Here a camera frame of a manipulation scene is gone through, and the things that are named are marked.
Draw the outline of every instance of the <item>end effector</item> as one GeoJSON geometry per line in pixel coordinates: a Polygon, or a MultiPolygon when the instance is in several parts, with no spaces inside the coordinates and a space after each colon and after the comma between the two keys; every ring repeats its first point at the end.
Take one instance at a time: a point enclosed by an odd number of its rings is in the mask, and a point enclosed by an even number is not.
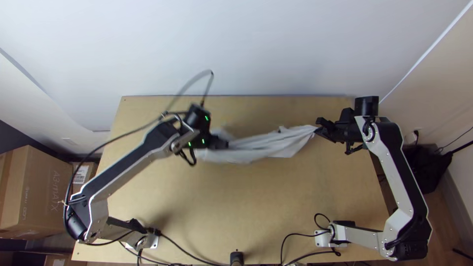
{"type": "Polygon", "coordinates": [[[319,127],[315,133],[333,143],[346,143],[345,154],[358,151],[363,148],[362,144],[356,148],[352,148],[352,146],[355,142],[363,143],[364,136],[362,136],[362,132],[358,128],[355,116],[368,117],[365,127],[363,128],[363,134],[368,136],[370,122],[373,122],[374,118],[378,115],[378,103],[378,96],[356,98],[355,109],[343,109],[338,121],[332,122],[323,117],[317,118],[315,123],[321,127],[319,127]]]}

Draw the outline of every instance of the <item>wooden tabletop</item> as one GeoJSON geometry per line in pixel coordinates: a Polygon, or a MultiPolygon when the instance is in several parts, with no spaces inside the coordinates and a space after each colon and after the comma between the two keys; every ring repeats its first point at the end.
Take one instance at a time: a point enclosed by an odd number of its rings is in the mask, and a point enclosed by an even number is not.
{"type": "MultiPolygon", "coordinates": [[[[171,97],[123,97],[111,137],[148,123],[171,97]]],[[[199,97],[181,97],[173,110],[186,110],[199,97]]],[[[268,133],[278,126],[315,125],[323,116],[338,120],[351,98],[340,97],[208,97],[212,128],[224,127],[237,137],[268,133]]],[[[105,148],[99,171],[130,152],[145,131],[105,148]]],[[[190,167],[180,157],[158,160],[108,199],[112,217],[136,218],[160,228],[184,249],[220,264],[238,249],[247,264],[278,264],[281,242],[289,233],[313,234],[313,216],[352,220],[357,226],[382,230],[388,218],[368,151],[350,156],[345,146],[316,136],[293,158],[269,158],[249,165],[199,161],[190,167]]],[[[292,236],[284,261],[317,248],[312,237],[292,236]]],[[[378,260],[381,256],[355,244],[338,249],[342,256],[323,254],[302,262],[378,260]]],[[[157,249],[144,256],[168,263],[201,264],[160,238],[157,249]]],[[[118,243],[107,246],[77,244],[74,260],[136,263],[118,243]]]]}

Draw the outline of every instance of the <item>box label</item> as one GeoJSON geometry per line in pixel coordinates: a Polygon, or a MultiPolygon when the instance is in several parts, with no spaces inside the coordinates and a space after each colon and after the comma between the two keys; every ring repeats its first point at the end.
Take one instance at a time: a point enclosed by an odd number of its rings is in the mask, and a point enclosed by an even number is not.
{"type": "Polygon", "coordinates": [[[59,212],[58,210],[58,206],[59,206],[59,201],[61,200],[59,198],[59,182],[61,181],[60,179],[61,177],[61,174],[59,174],[57,171],[54,171],[54,175],[53,175],[53,183],[51,184],[52,187],[51,187],[51,208],[50,208],[50,211],[56,211],[56,212],[59,212]]]}
{"type": "Polygon", "coordinates": [[[81,166],[72,180],[73,184],[84,184],[85,178],[87,177],[87,172],[89,172],[89,166],[81,166]]]}
{"type": "Polygon", "coordinates": [[[61,259],[61,260],[54,260],[53,261],[53,266],[64,266],[64,263],[66,262],[65,259],[61,259]]]}

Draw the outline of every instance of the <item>cardboard box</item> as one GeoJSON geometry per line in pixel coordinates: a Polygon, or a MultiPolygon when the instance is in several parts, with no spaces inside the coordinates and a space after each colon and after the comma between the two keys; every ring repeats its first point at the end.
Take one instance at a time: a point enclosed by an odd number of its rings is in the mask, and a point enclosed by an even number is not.
{"type": "MultiPolygon", "coordinates": [[[[74,171],[79,166],[79,162],[71,163],[73,166],[74,171]]],[[[83,163],[80,166],[79,171],[74,176],[72,181],[72,194],[75,194],[80,191],[80,188],[87,183],[91,178],[95,176],[97,173],[97,168],[99,167],[96,163],[83,163]]]]}
{"type": "Polygon", "coordinates": [[[44,266],[86,266],[87,262],[72,261],[72,255],[46,255],[44,266]]]}
{"type": "Polygon", "coordinates": [[[72,166],[31,146],[1,154],[0,166],[0,237],[31,240],[63,232],[59,201],[72,166]]]}
{"type": "Polygon", "coordinates": [[[12,266],[86,266],[87,262],[72,261],[71,254],[20,251],[15,252],[12,266]]]}

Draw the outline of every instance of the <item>fabric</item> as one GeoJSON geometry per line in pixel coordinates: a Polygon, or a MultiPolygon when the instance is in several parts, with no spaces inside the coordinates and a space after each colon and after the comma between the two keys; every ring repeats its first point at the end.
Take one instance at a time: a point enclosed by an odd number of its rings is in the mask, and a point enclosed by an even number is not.
{"type": "Polygon", "coordinates": [[[214,163],[248,164],[266,157],[289,158],[294,156],[314,136],[317,127],[306,125],[292,128],[279,127],[268,134],[235,139],[223,129],[212,134],[229,141],[226,150],[196,149],[199,160],[214,163]]]}

